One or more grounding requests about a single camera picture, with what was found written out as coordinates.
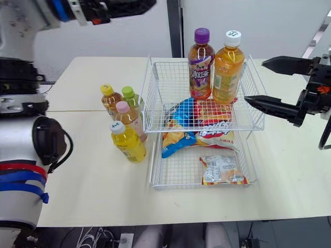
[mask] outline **bottle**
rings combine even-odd
[[[144,160],[146,148],[134,129],[116,120],[110,123],[110,130],[115,146],[121,150],[130,162],[138,163]]]
[[[195,99],[207,99],[211,92],[212,69],[215,58],[214,49],[208,45],[209,30],[198,28],[194,32],[195,45],[188,54],[190,70],[190,93]]]
[[[225,34],[225,47],[215,55],[213,98],[219,104],[231,103],[236,95],[245,56],[238,48],[242,34],[231,30]]]
[[[122,96],[120,93],[114,92],[109,84],[102,85],[100,89],[103,94],[101,102],[112,119],[115,120],[115,115],[117,114],[116,104],[122,101]]]
[[[127,102],[121,101],[116,104],[117,114],[115,119],[124,125],[132,127],[139,136],[141,142],[147,139],[147,134],[143,132],[143,123],[137,110],[130,109]]]
[[[126,101],[129,107],[139,111],[139,113],[144,109],[144,100],[141,98],[140,103],[138,103],[139,95],[135,94],[132,87],[125,86],[122,88],[123,100]]]

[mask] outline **wire basket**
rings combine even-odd
[[[208,147],[187,147],[163,159],[161,157],[162,134],[158,134],[151,159],[149,182],[157,190],[198,187],[246,187],[251,185],[257,180],[257,174],[249,149],[248,141],[250,137],[251,132],[235,132],[235,143],[238,151]],[[214,155],[235,155],[238,169],[246,177],[248,184],[202,185],[204,167],[199,158]]]
[[[169,115],[184,101],[190,98],[189,90],[189,68],[187,62],[153,62],[150,60],[146,68],[144,85],[148,84],[148,91],[145,97],[143,114],[144,132],[178,132],[178,131],[203,131],[203,130],[263,130],[264,114],[250,106],[244,96],[266,95],[262,80],[257,72],[254,62],[249,56],[243,65],[239,86],[236,94],[236,101],[222,108],[210,105],[212,111],[208,118],[218,119],[222,115],[228,124],[226,127],[217,125],[204,126],[198,124],[194,119],[189,127],[169,127]],[[210,101],[200,101],[209,105]]]

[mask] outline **pink bottle cap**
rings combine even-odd
[[[130,110],[130,107],[127,102],[121,101],[116,103],[116,109],[119,113],[126,113]]]

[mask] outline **white table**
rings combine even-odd
[[[130,84],[139,92],[145,63],[146,58],[76,58],[51,90],[48,116],[57,119],[70,133],[75,147],[69,160],[49,176],[46,191],[50,202],[43,206],[38,226],[147,225],[331,215],[331,152],[318,150],[326,125],[319,116],[307,115],[301,128],[267,116],[265,130],[253,134],[258,181],[247,188],[151,188],[149,158],[131,164],[114,147],[108,129],[110,118],[100,103],[99,92],[103,83],[111,83],[116,91]],[[269,95],[287,103],[296,102],[305,84],[301,76],[278,75],[262,67],[258,70]],[[74,92],[78,92],[79,85],[82,89],[78,96]],[[153,141],[155,135],[150,135],[148,149]]]

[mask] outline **snack bag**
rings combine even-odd
[[[230,104],[220,105],[214,99],[203,101],[194,101],[194,123],[196,126],[208,126],[211,123],[217,123],[221,120],[231,121],[233,104],[237,98]]]
[[[165,159],[179,149],[195,143],[193,132],[169,132],[163,134],[162,158]]]
[[[232,104],[220,105],[214,99],[194,102],[194,122],[200,127],[210,127],[211,131],[200,131],[195,134],[195,146],[213,148],[230,148],[237,150],[234,143],[234,133],[230,129]]]
[[[193,98],[182,101],[179,105],[171,108],[165,116],[164,123],[169,128],[180,129],[193,125]],[[193,132],[168,132],[162,135],[162,158],[165,159],[179,149],[193,145],[195,135]]]
[[[206,168],[202,178],[203,185],[221,183],[248,184],[248,180],[238,169],[236,156],[216,155],[201,157],[200,161]]]
[[[194,146],[208,146],[212,148],[230,148],[237,151],[233,131],[222,131],[229,129],[228,121],[215,120],[215,124],[210,127],[219,127],[220,131],[200,131],[195,134],[197,142]]]

